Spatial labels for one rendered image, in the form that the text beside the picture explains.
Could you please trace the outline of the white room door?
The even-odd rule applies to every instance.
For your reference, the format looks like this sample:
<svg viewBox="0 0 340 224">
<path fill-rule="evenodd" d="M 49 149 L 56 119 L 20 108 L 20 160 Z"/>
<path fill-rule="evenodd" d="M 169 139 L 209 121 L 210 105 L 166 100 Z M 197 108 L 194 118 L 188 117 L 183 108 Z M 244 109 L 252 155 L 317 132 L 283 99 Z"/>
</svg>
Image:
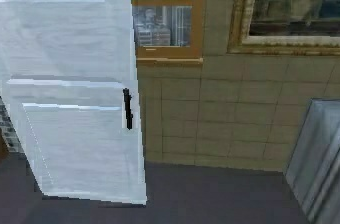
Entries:
<svg viewBox="0 0 340 224">
<path fill-rule="evenodd" d="M 146 204 L 131 0 L 0 0 L 0 96 L 44 195 Z"/>
</svg>

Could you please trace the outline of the gold framed dark picture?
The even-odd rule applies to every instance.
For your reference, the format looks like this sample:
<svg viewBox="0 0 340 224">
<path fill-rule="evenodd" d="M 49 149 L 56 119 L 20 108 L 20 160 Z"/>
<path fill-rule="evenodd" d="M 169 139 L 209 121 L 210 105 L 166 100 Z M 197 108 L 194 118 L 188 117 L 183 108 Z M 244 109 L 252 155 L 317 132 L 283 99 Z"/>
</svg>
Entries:
<svg viewBox="0 0 340 224">
<path fill-rule="evenodd" d="M 228 51 L 340 56 L 340 0 L 235 0 Z"/>
</svg>

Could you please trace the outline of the wooden framed city picture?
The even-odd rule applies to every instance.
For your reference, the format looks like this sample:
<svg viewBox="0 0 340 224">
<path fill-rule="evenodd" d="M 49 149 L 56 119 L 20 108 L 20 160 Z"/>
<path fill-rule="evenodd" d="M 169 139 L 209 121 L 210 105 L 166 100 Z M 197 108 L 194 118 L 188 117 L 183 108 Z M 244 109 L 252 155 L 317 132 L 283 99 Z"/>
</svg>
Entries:
<svg viewBox="0 0 340 224">
<path fill-rule="evenodd" d="M 203 63 L 204 0 L 131 0 L 140 65 Z"/>
</svg>

